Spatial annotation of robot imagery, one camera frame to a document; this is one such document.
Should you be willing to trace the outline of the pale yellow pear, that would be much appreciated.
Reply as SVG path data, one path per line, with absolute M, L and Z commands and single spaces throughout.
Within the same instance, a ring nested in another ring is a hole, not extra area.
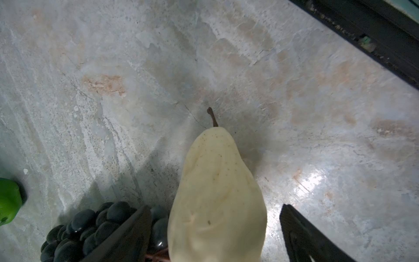
M 168 222 L 173 262 L 258 262 L 267 228 L 260 186 L 217 122 L 192 143 Z

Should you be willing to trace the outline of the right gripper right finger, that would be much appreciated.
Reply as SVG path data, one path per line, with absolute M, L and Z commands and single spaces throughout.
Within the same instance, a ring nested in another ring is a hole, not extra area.
M 279 220 L 291 262 L 355 262 L 292 205 L 282 206 Z

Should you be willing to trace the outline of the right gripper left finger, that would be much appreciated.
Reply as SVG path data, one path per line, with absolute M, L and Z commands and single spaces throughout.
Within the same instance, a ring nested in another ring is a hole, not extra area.
M 151 235 L 151 209 L 139 208 L 113 232 L 84 262 L 144 262 Z

